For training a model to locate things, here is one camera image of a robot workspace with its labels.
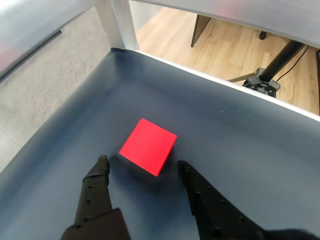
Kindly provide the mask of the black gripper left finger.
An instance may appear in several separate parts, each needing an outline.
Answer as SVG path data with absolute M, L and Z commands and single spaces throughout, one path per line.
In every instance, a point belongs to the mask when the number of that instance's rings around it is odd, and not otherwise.
M 101 155 L 82 180 L 82 188 L 74 224 L 61 236 L 62 240 L 129 240 L 123 214 L 113 208 L 109 191 L 110 164 Z

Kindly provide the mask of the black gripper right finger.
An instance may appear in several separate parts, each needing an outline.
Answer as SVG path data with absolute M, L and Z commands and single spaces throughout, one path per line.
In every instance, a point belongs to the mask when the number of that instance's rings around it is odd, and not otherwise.
M 265 230 L 245 216 L 186 161 L 178 162 L 178 173 L 186 187 L 201 240 L 319 239 L 303 229 Z

